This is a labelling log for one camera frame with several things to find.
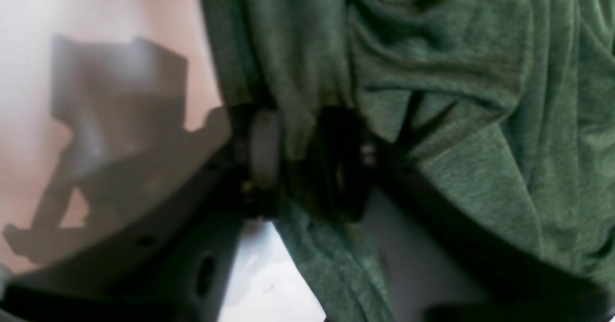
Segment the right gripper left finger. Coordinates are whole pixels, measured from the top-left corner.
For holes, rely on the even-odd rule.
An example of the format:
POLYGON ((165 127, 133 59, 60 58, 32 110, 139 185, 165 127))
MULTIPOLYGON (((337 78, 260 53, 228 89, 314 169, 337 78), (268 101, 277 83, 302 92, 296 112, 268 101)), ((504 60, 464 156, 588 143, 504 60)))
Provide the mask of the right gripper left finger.
POLYGON ((241 107, 228 142, 119 232, 3 284, 3 322, 215 322, 241 230, 280 214, 281 121, 241 107))

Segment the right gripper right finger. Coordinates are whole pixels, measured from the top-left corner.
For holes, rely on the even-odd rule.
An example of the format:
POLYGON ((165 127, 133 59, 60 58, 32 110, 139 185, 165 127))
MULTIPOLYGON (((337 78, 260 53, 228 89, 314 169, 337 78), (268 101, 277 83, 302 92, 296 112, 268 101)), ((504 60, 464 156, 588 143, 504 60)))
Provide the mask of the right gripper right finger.
POLYGON ((547 264, 473 221, 356 112, 326 107, 315 145, 337 214, 384 259, 396 322, 608 322, 595 281, 547 264))

